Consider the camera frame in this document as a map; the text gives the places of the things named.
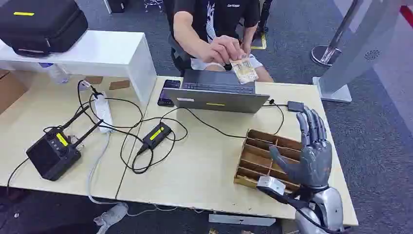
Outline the person's right hand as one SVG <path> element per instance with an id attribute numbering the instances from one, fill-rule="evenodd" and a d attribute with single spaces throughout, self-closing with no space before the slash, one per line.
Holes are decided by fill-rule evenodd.
<path id="1" fill-rule="evenodd" d="M 200 58 L 204 62 L 216 62 L 230 64 L 246 57 L 246 53 L 241 48 L 239 41 L 229 36 L 220 36 L 206 43 L 201 51 Z"/>

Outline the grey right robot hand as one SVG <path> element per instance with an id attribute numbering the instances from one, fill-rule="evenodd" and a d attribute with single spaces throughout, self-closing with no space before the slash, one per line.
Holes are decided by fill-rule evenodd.
<path id="1" fill-rule="evenodd" d="M 299 164 L 285 161 L 275 146 L 269 147 L 270 155 L 293 182 L 311 188 L 327 187 L 332 167 L 332 145 L 327 140 L 324 121 L 307 106 L 296 114 L 296 118 L 302 144 Z"/>

